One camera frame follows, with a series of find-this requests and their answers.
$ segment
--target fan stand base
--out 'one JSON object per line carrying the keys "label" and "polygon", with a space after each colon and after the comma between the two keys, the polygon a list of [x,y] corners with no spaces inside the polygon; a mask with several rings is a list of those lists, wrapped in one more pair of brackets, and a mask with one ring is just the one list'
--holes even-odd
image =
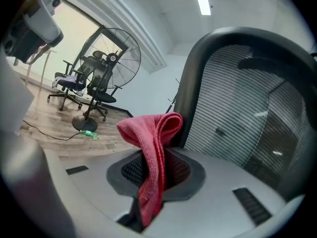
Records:
{"label": "fan stand base", "polygon": [[89,130],[89,131],[96,131],[98,125],[97,122],[92,119],[91,117],[88,117],[87,120],[85,120],[85,117],[74,117],[71,121],[73,124],[73,127],[78,130]]}

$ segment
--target black vent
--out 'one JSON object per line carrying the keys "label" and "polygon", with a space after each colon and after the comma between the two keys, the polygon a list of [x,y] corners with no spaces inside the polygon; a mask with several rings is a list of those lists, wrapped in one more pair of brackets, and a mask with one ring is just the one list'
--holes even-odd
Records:
{"label": "black vent", "polygon": [[140,155],[135,158],[133,161],[124,165],[121,169],[122,175],[136,185],[138,188],[141,188],[145,179],[149,175],[149,169],[144,155]]}
{"label": "black vent", "polygon": [[68,175],[73,175],[73,174],[76,174],[76,173],[79,173],[79,172],[82,172],[82,171],[85,171],[85,170],[88,170],[89,168],[87,168],[86,166],[78,166],[78,167],[75,167],[75,168],[71,168],[71,169],[66,169],[66,172],[68,173]]}
{"label": "black vent", "polygon": [[233,191],[256,226],[268,220],[272,215],[253,196],[247,188],[239,188]]}
{"label": "black vent", "polygon": [[261,160],[251,156],[244,169],[272,188],[277,188],[281,177],[272,168],[267,167]]}
{"label": "black vent", "polygon": [[[189,176],[190,172],[191,169],[185,161],[169,152],[165,152],[166,189],[183,182]],[[142,154],[124,165],[121,173],[127,180],[140,188],[149,175],[144,155]]]}

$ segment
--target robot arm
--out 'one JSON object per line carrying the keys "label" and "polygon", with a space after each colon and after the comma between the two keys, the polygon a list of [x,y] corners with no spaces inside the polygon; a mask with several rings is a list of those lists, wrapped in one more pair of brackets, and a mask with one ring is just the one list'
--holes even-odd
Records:
{"label": "robot arm", "polygon": [[61,0],[27,0],[24,10],[11,25],[4,48],[8,56],[16,57],[24,63],[34,63],[43,53],[39,53],[33,61],[27,62],[40,46],[44,50],[55,47],[63,39],[63,33],[52,16]]}

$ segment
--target chair armrest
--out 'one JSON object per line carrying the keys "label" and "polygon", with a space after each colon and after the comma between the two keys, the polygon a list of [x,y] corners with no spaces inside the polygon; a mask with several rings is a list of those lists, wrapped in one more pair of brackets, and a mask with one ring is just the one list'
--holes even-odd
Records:
{"label": "chair armrest", "polygon": [[78,70],[76,70],[76,69],[72,69],[72,71],[76,72],[76,73],[79,74],[79,75],[84,75],[84,73],[83,73],[82,71],[78,71]]}
{"label": "chair armrest", "polygon": [[67,61],[65,61],[65,60],[63,60],[63,62],[67,64],[67,65],[66,65],[65,75],[68,75],[68,69],[69,69],[70,66],[73,66],[73,64],[70,63],[70,62],[67,62]]}

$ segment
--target green bottle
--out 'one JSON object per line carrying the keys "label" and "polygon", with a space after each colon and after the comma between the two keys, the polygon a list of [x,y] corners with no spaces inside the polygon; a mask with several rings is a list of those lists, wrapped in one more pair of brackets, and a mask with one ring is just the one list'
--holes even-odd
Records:
{"label": "green bottle", "polygon": [[86,135],[86,136],[92,137],[93,139],[96,139],[97,136],[98,136],[97,133],[91,132],[91,131],[89,131],[89,130],[81,130],[81,131],[80,131],[80,134],[84,134],[84,135]]}

